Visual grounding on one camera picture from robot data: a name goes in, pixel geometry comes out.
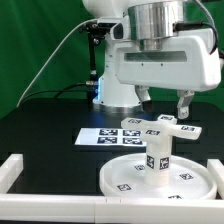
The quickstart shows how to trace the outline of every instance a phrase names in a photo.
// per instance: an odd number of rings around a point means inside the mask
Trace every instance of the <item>black table surface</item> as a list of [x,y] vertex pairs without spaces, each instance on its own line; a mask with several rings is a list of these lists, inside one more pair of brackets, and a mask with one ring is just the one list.
[[[177,102],[154,102],[153,112],[129,117],[156,120],[176,116]],[[122,114],[93,110],[85,100],[33,99],[0,120],[0,161],[22,153],[24,171],[9,193],[102,195],[100,168],[121,155],[145,152],[123,146],[77,146],[81,128],[121,128]],[[203,128],[199,140],[173,139],[172,153],[206,165],[224,160],[224,113],[208,103],[192,103],[188,119],[179,124]]]

